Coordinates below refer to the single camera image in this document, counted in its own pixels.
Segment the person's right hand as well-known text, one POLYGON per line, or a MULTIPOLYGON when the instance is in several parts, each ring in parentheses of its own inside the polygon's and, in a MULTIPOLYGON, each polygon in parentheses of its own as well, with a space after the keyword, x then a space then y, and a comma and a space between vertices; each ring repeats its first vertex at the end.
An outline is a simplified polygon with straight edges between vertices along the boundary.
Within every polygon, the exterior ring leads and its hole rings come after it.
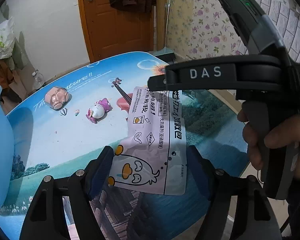
MULTIPOLYGON (((243 110, 240 110, 237 119, 245 123, 242 136, 244 141, 248 144, 248 157, 251 165, 256 170, 263 168, 263 161, 261 152, 258 149, 257 142, 259 139, 258 133, 252 128, 248 117, 243 110)), ((300 116, 295 115, 285 122, 271 130, 264 137, 264 144, 267 148, 281 148, 290 145, 291 143, 298 143, 300 149, 300 116)), ((300 178, 300 153, 294 170, 294 177, 300 178)))

